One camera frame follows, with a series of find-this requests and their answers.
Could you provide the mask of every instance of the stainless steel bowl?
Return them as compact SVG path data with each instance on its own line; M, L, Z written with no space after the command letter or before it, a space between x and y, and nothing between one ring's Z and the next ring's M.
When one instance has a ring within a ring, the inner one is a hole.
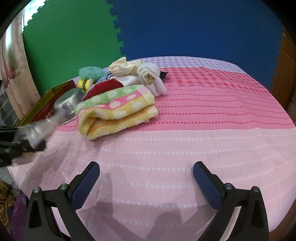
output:
M61 109L66 110L64 118L59 122L60 126L76 119L74 108L81 102L84 95L85 93L82 91L82 89L74 88L67 91L56 100L54 103L54 111L57 112Z

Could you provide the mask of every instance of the teal pom-pom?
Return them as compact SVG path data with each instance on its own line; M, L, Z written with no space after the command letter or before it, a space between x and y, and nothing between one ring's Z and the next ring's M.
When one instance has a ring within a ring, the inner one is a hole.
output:
M101 78L104 75L104 71L99 67L84 67L79 70L79 77L82 80L89 80L92 79L94 82L97 82L99 78Z

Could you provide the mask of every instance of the green foam mat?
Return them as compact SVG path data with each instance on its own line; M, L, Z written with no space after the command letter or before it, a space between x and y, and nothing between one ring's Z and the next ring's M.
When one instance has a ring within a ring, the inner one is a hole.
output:
M110 7L105 0L49 0L28 22L24 45L40 95L80 68L104 68L122 57Z

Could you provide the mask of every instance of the screw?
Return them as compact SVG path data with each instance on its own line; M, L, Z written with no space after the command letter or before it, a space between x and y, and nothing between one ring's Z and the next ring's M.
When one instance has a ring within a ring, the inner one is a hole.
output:
M59 188L60 188L61 190L65 190L65 189L67 189L67 187L68 187L68 184L63 183L63 184L60 185Z
M35 187L34 189L33 189L33 192L34 193L37 193L37 192L39 192L40 191L40 187Z
M253 187L253 190L254 190L255 192L259 192L259 191L260 191L259 187L257 187L257 186L254 186L254 187Z
M233 188L233 185L231 183L225 183L225 188L227 190L231 190Z

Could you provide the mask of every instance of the pink tablecloth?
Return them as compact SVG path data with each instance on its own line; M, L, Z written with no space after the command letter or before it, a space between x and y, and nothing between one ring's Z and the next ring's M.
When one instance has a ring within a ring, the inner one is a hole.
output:
M96 161L99 180L77 211L96 240L196 241L215 214L192 178L203 161L223 182L259 186L276 228L296 198L296 128L280 104L234 64L142 60L169 72L159 116L95 141L81 137L76 121L59 127L45 152L22 157L32 163L10 168L19 187L28 196L35 186L57 188Z

